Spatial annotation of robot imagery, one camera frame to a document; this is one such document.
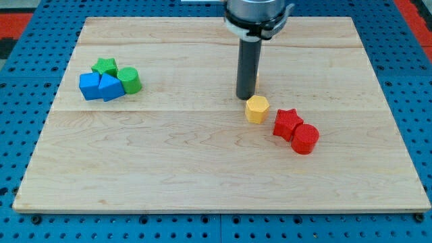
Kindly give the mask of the black clamp ring mount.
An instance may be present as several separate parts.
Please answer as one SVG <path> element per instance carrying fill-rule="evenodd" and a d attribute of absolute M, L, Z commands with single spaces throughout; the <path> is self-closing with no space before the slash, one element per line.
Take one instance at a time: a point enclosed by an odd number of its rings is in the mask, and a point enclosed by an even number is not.
<path fill-rule="evenodd" d="M 294 8 L 294 3 L 226 3 L 224 21 L 243 41 L 267 41 L 284 28 Z"/>

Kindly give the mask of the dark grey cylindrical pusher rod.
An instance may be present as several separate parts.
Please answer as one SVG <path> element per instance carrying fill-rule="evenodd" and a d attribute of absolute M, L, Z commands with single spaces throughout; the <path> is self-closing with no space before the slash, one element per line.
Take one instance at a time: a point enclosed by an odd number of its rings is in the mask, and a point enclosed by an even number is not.
<path fill-rule="evenodd" d="M 241 100 L 248 100 L 255 94 L 260 54 L 260 40 L 253 43 L 240 40 L 236 96 Z"/>

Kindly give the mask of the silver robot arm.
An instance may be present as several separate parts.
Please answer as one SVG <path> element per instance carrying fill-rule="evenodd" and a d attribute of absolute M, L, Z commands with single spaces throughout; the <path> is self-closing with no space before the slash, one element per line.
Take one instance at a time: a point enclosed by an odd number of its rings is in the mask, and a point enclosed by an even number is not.
<path fill-rule="evenodd" d="M 261 45 L 280 32 L 295 8 L 286 0 L 227 0 L 224 22 L 239 38 L 236 96 L 255 94 Z"/>

